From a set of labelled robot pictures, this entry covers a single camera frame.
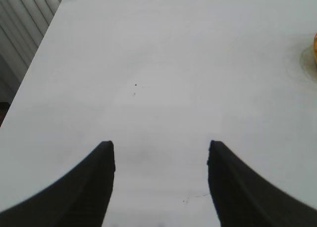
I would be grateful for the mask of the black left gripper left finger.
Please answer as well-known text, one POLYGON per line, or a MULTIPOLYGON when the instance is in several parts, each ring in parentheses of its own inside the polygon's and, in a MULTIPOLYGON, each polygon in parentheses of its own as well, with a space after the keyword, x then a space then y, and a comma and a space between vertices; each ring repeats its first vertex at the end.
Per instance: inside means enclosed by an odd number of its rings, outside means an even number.
POLYGON ((114 144, 101 142, 67 174, 2 211, 2 227, 100 227, 112 195, 114 144))

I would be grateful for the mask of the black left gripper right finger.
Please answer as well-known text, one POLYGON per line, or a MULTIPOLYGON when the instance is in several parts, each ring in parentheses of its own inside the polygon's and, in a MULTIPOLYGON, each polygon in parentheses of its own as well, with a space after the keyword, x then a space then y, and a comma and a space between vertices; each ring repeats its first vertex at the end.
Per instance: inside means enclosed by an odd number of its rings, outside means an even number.
POLYGON ((222 227, 315 227, 317 211, 272 185, 223 142, 210 142, 208 184, 222 227))

